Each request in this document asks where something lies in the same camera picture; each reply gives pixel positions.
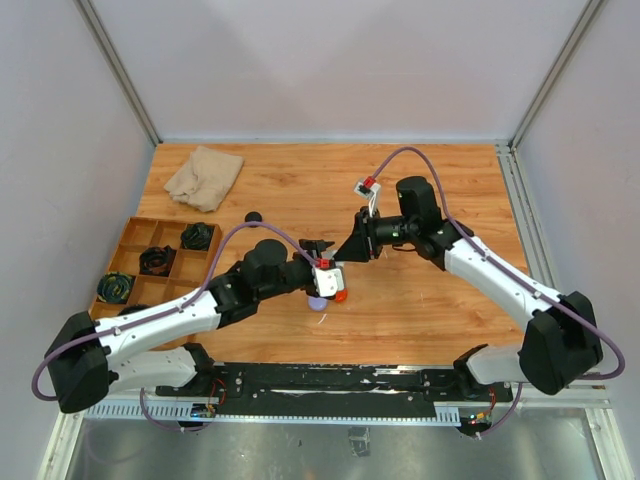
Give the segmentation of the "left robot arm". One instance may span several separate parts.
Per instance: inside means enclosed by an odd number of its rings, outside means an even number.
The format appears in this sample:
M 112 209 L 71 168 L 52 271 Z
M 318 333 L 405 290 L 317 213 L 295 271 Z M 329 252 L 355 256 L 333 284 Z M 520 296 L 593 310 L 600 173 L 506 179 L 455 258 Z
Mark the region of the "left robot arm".
M 140 354 L 244 320 L 279 295 L 303 290 L 332 299 L 345 286 L 334 260 L 289 255 L 281 242 L 262 240 L 226 273 L 185 296 L 97 321 L 88 312 L 69 317 L 45 354 L 53 399 L 65 414 L 88 409 L 122 384 L 117 367 Z

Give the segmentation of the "purple round charging case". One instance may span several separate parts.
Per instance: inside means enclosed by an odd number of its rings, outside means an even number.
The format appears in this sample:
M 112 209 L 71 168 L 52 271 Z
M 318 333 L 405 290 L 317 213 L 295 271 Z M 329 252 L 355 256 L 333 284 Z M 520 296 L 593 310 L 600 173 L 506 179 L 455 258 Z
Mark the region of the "purple round charging case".
M 308 306 L 312 311 L 322 312 L 328 307 L 328 300 L 321 297 L 308 297 Z

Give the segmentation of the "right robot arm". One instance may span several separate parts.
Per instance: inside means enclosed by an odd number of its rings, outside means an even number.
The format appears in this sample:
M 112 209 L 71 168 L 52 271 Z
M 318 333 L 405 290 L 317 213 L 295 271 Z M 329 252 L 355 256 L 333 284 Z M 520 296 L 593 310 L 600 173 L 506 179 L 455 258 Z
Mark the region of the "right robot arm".
M 380 186 L 373 178 L 358 181 L 354 191 L 368 203 L 355 214 L 336 261 L 366 263 L 386 246 L 408 244 L 422 259 L 474 286 L 523 330 L 520 345 L 482 344 L 454 361 L 453 387 L 460 397 L 477 399 L 498 382 L 525 382 L 555 395 L 602 360 L 589 299 L 579 292 L 563 295 L 495 255 L 470 229 L 441 212 L 425 178 L 397 182 L 397 216 L 380 215 Z

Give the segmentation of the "orange round charging case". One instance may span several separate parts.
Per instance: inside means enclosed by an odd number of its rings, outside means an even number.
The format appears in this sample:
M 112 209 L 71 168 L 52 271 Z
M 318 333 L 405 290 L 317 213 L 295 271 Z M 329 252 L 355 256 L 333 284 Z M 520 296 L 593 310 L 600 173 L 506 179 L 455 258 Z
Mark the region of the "orange round charging case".
M 340 290 L 340 291 L 338 291 L 338 292 L 336 293 L 336 295 L 334 296 L 333 300 L 334 300 L 336 303 L 344 302 L 344 301 L 347 299 L 347 295 L 348 295 L 348 292 L 347 292 L 347 290 L 346 290 L 346 289 L 344 289 L 344 290 Z

